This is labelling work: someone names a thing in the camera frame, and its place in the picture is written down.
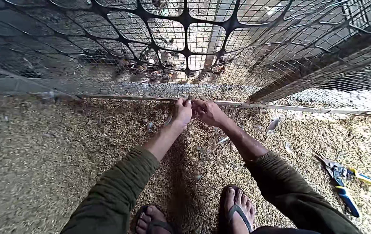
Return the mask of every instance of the sandal strap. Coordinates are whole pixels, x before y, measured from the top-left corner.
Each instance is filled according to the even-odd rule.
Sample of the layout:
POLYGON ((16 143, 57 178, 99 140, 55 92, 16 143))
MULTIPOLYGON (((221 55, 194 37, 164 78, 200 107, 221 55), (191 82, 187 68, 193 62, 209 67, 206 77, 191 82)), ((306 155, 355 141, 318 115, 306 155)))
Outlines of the sandal strap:
POLYGON ((156 227, 156 226, 160 226, 162 227, 163 229, 167 230, 169 233, 171 234, 174 234, 174 231, 172 230, 172 227, 171 225, 169 225, 169 223, 167 222, 163 222, 161 220, 152 220, 149 225, 148 225, 148 228, 146 229, 146 234, 153 234, 152 233, 152 230, 156 227))
POLYGON ((232 221, 232 218, 233 218, 233 214, 235 213, 235 211, 237 211, 237 213, 240 215, 240 217, 243 219, 243 221, 245 222, 246 224, 246 227, 247 229, 249 230, 249 233, 252 232, 252 226, 250 226, 250 223, 249 221, 247 220, 246 218, 246 215, 245 213, 243 212, 243 210, 240 208, 240 206, 234 204, 230 210, 229 210, 229 213, 227 214, 227 221, 230 223, 232 221))

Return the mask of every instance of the hand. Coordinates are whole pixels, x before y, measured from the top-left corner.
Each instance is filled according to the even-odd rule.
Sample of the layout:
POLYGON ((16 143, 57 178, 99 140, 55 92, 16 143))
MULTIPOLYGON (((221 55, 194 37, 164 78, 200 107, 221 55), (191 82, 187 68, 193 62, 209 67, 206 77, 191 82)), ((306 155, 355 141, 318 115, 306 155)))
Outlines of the hand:
POLYGON ((175 102, 174 112, 172 113, 172 123, 185 130, 188 122, 191 120, 191 100, 180 98, 175 102))
POLYGON ((213 101, 193 99, 193 109, 198 113, 199 118, 208 125, 220 127, 229 119, 213 101))

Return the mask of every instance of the cage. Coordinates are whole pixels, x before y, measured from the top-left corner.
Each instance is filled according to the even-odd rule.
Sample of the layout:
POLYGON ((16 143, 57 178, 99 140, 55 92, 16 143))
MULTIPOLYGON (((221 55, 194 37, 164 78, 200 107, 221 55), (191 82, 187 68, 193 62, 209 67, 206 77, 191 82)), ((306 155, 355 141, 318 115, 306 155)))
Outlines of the cage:
POLYGON ((50 90, 371 113, 371 0, 0 0, 0 93, 50 90))

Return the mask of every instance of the toe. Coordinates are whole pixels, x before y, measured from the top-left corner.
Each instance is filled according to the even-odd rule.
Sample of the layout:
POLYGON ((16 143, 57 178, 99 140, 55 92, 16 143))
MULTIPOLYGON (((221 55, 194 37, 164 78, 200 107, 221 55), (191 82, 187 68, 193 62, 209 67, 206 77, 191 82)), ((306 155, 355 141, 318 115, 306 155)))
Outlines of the toe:
POLYGON ((145 231, 145 229, 143 229, 143 228, 141 228, 139 226, 136 226, 136 233, 137 234, 145 234, 146 231, 145 231))
POLYGON ((145 221, 147 224, 149 224, 152 221, 152 218, 147 216, 145 213, 141 214, 140 219, 145 221))
POLYGON ((148 224, 143 220, 138 220, 137 226, 141 227, 142 229, 145 229, 148 227, 148 224))
POLYGON ((224 201, 224 205, 226 210, 229 210, 235 203, 233 202, 235 198, 235 190, 232 187, 227 189, 226 199, 224 201))
POLYGON ((163 222, 166 222, 164 214, 158 210, 155 206, 148 206, 148 209, 146 209, 145 214, 147 216, 150 216, 151 219, 157 219, 163 222))
POLYGON ((246 194, 243 194, 241 197, 241 205, 246 206, 246 202, 247 202, 247 196, 246 194))
POLYGON ((252 205, 252 201, 250 200, 250 199, 248 199, 247 201, 246 201, 246 207, 248 208, 248 209, 250 209, 250 206, 252 205))
POLYGON ((235 203, 237 205, 241 205, 241 196, 242 196, 242 194, 243 194, 243 191, 241 189, 239 189, 237 191, 237 194, 235 195, 235 203))
POLYGON ((249 213, 250 215, 255 215, 255 207, 253 205, 250 207, 249 213))

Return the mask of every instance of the enclosure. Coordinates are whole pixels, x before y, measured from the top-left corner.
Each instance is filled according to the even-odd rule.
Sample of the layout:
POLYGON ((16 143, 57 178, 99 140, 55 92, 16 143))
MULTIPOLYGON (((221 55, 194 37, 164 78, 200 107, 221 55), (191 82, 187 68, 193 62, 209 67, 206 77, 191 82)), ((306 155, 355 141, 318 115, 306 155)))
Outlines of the enclosure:
MULTIPOLYGON (((371 0, 0 0, 0 233, 59 233, 189 96, 215 100, 371 233, 371 186, 347 181, 363 214, 350 216, 313 156, 371 177, 371 0)), ((236 184, 255 227, 294 227, 224 137, 193 119, 132 214, 156 203, 182 232, 213 233, 236 184)))
POLYGON ((0 0, 0 93, 52 89, 371 113, 371 0, 0 0))

